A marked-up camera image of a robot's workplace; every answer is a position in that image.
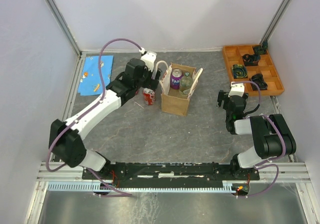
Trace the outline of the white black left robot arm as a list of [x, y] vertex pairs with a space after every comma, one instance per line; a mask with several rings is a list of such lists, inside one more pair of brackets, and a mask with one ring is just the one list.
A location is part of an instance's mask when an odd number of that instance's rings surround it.
[[155, 60], [154, 52], [131, 59], [97, 99], [66, 121], [55, 120], [50, 126], [49, 153], [62, 160], [62, 166], [90, 168], [98, 178], [107, 178], [110, 161], [87, 150], [83, 140], [105, 117], [132, 99], [137, 90], [157, 89], [161, 72], [155, 68]]

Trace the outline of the purple soda can upper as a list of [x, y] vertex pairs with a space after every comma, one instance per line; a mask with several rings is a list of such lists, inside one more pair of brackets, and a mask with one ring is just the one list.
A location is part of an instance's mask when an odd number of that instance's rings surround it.
[[180, 88], [180, 79], [182, 78], [183, 73], [181, 69], [173, 69], [170, 74], [170, 87], [172, 89], [178, 90]]

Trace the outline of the red soda can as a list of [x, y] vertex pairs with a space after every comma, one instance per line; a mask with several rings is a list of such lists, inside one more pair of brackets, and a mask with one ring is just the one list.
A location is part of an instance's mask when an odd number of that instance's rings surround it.
[[156, 102], [155, 91], [149, 88], [144, 88], [142, 91], [144, 103], [146, 105], [153, 105]]

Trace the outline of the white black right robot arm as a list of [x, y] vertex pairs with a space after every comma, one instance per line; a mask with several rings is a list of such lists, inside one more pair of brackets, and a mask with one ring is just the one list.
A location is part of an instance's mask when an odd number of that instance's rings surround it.
[[225, 113], [227, 131], [232, 135], [251, 135], [253, 146], [245, 152], [233, 156], [227, 173], [234, 179], [246, 178], [257, 173], [256, 167], [294, 154], [296, 141], [281, 114], [251, 116], [254, 110], [245, 112], [248, 93], [233, 94], [220, 90], [217, 105]]

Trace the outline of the aluminium frame post right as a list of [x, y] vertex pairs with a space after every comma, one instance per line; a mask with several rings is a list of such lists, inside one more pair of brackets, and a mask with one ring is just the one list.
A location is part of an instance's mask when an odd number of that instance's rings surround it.
[[259, 42], [260, 44], [262, 44], [264, 41], [268, 41], [270, 39], [272, 33], [276, 29], [278, 23], [280, 22], [283, 14], [285, 13], [288, 6], [290, 5], [291, 1], [292, 0], [282, 0], [281, 1], [278, 9], [276, 10], [274, 16], [272, 17], [266, 31], [264, 32], [264, 34]]

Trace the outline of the aluminium frame rail left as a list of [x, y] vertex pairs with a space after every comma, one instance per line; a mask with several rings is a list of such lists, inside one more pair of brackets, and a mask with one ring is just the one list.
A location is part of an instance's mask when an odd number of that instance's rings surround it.
[[77, 95], [76, 87], [80, 82], [79, 74], [83, 70], [83, 60], [82, 60], [82, 50], [80, 49], [79, 45], [76, 42], [76, 39], [74, 38], [74, 35], [72, 34], [67, 22], [65, 21], [65, 18], [61, 11], [59, 10], [55, 0], [45, 0], [46, 4], [48, 5], [51, 13], [53, 14], [55, 20], [57, 21], [60, 29], [62, 30], [63, 34], [65, 35], [66, 39], [70, 43], [72, 50], [76, 54], [76, 61], [73, 68], [73, 73], [71, 74], [71, 84], [68, 88], [67, 93], [67, 99], [66, 104], [64, 108], [64, 113], [62, 115], [63, 119], [67, 119], [70, 117], [72, 113], [72, 109], [74, 106], [74, 101]]

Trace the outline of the dark rolled sock top corner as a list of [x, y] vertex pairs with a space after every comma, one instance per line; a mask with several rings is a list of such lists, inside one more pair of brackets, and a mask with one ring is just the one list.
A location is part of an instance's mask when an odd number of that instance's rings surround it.
[[267, 50], [267, 49], [268, 49], [268, 41], [267, 41], [267, 40], [265, 40], [265, 41], [262, 42], [261, 48], [262, 48], [263, 50]]

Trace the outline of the blue cartoon print cloth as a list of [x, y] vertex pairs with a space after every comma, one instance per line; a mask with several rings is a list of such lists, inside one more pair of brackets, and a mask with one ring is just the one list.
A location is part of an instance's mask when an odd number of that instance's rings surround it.
[[[84, 67], [80, 76], [80, 83], [77, 92], [81, 96], [100, 95], [103, 92], [103, 86], [98, 70], [98, 56], [85, 58]], [[101, 57], [101, 72], [105, 85], [111, 81], [111, 72], [113, 67], [113, 56]]]

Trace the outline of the black rolled sock upper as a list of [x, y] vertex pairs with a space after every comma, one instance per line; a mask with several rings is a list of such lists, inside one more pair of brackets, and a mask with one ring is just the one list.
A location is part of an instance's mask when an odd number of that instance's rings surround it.
[[261, 55], [265, 55], [267, 53], [267, 48], [263, 48], [262, 46], [255, 46], [252, 49], [254, 54], [245, 54], [242, 56], [245, 66], [257, 66], [261, 60]]

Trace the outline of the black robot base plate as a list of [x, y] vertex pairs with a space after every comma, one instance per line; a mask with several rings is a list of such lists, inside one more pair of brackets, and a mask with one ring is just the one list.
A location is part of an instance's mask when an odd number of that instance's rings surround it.
[[260, 180], [254, 168], [209, 163], [125, 163], [107, 164], [96, 172], [119, 188], [206, 188], [222, 187], [223, 181]]

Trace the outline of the blue green rolled sock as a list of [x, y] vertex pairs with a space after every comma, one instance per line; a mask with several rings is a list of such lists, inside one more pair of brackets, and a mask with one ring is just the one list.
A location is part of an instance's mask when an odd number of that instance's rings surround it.
[[232, 65], [231, 73], [234, 79], [245, 79], [248, 77], [248, 71], [246, 67], [241, 64]]

